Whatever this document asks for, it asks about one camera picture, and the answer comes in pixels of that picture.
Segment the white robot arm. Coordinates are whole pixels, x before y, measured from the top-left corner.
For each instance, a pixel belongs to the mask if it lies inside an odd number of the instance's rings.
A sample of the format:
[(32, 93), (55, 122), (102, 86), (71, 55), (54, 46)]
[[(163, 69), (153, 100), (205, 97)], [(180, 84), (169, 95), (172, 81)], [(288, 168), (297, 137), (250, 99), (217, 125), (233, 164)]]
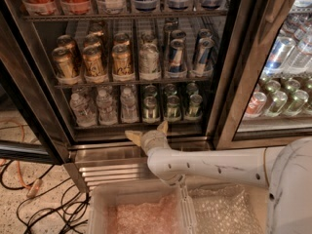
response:
[(147, 155), (149, 170), (168, 185), (206, 176), (268, 189), (266, 234), (312, 233), (312, 137), (282, 147), (182, 152), (170, 147), (168, 123), (126, 131)]

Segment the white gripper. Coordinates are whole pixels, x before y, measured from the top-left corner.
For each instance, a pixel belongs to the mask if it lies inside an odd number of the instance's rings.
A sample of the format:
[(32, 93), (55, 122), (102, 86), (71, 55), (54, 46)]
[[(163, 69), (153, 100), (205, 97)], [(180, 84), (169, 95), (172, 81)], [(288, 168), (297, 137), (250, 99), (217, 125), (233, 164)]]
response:
[(142, 135), (140, 131), (125, 131), (127, 139), (136, 146), (141, 146), (146, 155), (149, 155), (153, 148), (170, 149), (167, 140), (169, 124), (163, 121), (157, 130), (149, 131)]

